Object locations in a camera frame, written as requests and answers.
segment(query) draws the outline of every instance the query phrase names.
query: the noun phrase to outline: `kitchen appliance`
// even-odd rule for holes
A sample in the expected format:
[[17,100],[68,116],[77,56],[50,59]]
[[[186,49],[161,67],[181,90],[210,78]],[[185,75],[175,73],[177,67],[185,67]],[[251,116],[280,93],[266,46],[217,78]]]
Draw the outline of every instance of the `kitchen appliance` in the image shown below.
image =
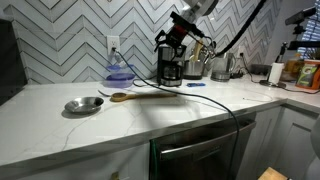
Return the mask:
[[210,79],[218,82],[229,81],[234,65],[233,53],[226,53],[223,57],[215,58]]
[[12,23],[0,19],[0,105],[27,84]]
[[186,61],[184,63],[183,78],[189,80],[200,80],[204,71],[203,61]]
[[183,78],[185,48],[177,48],[177,53],[169,46],[159,47],[157,82],[168,87],[180,86]]
[[231,179],[237,176],[243,154],[255,127],[256,114],[237,117],[240,133],[229,172],[236,137],[234,119],[177,132],[150,141],[150,180]]

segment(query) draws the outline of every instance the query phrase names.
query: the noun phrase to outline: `white marble countertop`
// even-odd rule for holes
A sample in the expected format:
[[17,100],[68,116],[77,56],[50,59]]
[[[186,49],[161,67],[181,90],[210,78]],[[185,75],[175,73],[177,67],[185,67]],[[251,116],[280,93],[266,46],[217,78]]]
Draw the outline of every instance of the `white marble countertop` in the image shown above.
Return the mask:
[[[270,104],[275,106],[276,103],[286,103],[287,99],[303,107],[313,107],[315,110],[320,108],[320,94],[308,95],[265,87],[250,82],[249,77],[227,83],[214,82],[209,78],[197,81],[204,82],[205,87],[189,88],[186,86],[188,82],[191,81],[184,80],[180,88],[170,89],[209,97],[232,111],[264,108]],[[290,84],[288,88],[303,90]],[[137,99],[114,103],[101,96],[97,90],[106,94],[157,91],[151,87],[134,86],[112,89],[104,87],[101,82],[27,85],[22,92],[0,107],[0,166],[68,150],[77,149],[81,152],[81,148],[115,142],[121,138],[124,140],[124,137],[143,135],[148,140],[168,134],[168,128],[177,125],[192,122],[190,126],[195,127],[219,120],[214,118],[219,115],[229,117],[221,107],[196,97]],[[64,111],[67,102],[85,96],[102,97],[104,104],[101,110],[90,116],[70,115]]]

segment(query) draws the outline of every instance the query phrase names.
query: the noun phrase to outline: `white cabinet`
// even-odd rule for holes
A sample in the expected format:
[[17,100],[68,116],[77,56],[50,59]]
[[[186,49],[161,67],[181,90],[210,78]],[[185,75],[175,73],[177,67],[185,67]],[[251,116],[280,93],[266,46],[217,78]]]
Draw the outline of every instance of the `white cabinet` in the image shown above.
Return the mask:
[[258,172],[270,166],[294,180],[302,179],[315,158],[310,132],[317,117],[314,112],[283,108]]
[[119,172],[120,180],[147,180],[149,143],[39,172],[21,180],[112,180],[111,175],[114,172]]
[[310,132],[318,115],[293,106],[257,112],[237,180],[256,180],[268,167],[303,179],[315,158]]
[[272,131],[278,120],[281,107],[257,112],[256,127],[251,131],[246,151],[243,155],[237,180],[256,180],[261,175],[257,165],[262,154],[268,149],[266,146],[270,141]]

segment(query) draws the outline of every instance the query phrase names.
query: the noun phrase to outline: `metal bowl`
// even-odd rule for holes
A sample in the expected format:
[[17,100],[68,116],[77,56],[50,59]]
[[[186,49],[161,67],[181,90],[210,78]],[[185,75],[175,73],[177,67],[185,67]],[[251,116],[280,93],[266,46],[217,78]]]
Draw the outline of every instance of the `metal bowl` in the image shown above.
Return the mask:
[[103,102],[99,97],[83,97],[68,102],[64,108],[75,114],[89,114],[98,111]]

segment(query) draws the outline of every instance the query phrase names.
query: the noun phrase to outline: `chevron tile backsplash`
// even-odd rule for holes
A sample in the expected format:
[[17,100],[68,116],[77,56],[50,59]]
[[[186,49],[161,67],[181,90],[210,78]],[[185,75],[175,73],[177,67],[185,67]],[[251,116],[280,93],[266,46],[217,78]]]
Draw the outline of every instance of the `chevron tile backsplash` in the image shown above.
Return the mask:
[[[234,46],[244,45],[250,62],[264,61],[282,0],[268,0]],[[257,5],[257,0],[221,0],[214,11],[197,21],[218,49],[225,47]],[[31,84],[100,81],[116,61],[107,56],[106,36],[120,36],[121,52],[138,72],[156,72],[155,36],[172,26],[172,11],[182,0],[1,0],[12,17],[21,57]],[[186,38],[190,54],[194,46]]]

